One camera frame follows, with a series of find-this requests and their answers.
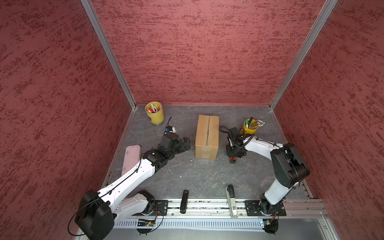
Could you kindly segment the red black utility knife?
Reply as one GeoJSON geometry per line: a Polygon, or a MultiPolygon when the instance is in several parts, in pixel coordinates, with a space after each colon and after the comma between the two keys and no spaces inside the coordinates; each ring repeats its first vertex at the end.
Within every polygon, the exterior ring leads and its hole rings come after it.
{"type": "Polygon", "coordinates": [[[234,164],[236,161],[237,161],[237,158],[236,158],[236,157],[231,157],[231,158],[230,158],[230,163],[231,163],[231,164],[234,164]]]}

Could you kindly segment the brown cardboard express box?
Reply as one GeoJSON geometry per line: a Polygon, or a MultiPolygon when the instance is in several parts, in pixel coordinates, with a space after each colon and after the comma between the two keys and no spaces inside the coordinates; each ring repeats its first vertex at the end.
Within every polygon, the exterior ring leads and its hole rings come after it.
{"type": "Polygon", "coordinates": [[[195,157],[216,160],[219,149],[219,117],[199,115],[195,157]]]}

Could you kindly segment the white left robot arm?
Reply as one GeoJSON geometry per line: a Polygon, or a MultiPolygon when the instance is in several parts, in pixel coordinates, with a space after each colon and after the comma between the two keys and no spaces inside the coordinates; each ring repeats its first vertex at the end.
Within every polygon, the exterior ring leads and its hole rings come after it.
{"type": "Polygon", "coordinates": [[[139,213],[151,214],[155,204],[153,195],[147,191],[140,191],[130,199],[127,195],[166,166],[175,155],[190,148],[189,138],[165,133],[158,147],[140,155],[135,165],[119,179],[98,191],[87,191],[71,221],[88,239],[103,240],[121,220],[139,213]]]}

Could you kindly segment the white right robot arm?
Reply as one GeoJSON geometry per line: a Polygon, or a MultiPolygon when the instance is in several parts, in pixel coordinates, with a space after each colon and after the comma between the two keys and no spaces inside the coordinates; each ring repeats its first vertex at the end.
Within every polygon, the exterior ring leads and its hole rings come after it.
{"type": "Polygon", "coordinates": [[[234,164],[248,152],[254,152],[272,161],[275,180],[270,188],[261,195],[260,211],[269,216],[288,193],[310,175],[310,167],[303,159],[299,149],[292,143],[277,144],[260,139],[254,134],[246,134],[237,128],[219,127],[227,135],[227,156],[234,164]]]}

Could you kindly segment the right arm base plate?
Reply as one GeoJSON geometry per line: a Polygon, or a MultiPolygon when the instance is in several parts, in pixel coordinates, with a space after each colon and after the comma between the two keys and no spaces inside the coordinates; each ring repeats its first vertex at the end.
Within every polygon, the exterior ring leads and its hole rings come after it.
{"type": "Polygon", "coordinates": [[[285,217],[287,215],[285,207],[282,202],[277,205],[271,205],[266,200],[246,200],[245,209],[247,216],[261,216],[261,217],[285,217]]]}

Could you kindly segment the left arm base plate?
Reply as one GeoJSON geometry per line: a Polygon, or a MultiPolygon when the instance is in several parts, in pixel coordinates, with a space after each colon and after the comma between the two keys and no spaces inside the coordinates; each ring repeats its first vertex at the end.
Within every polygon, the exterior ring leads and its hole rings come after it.
{"type": "Polygon", "coordinates": [[[134,216],[155,216],[157,211],[161,212],[164,216],[168,211],[168,200],[151,200],[148,202],[146,208],[141,213],[136,213],[134,216]]]}

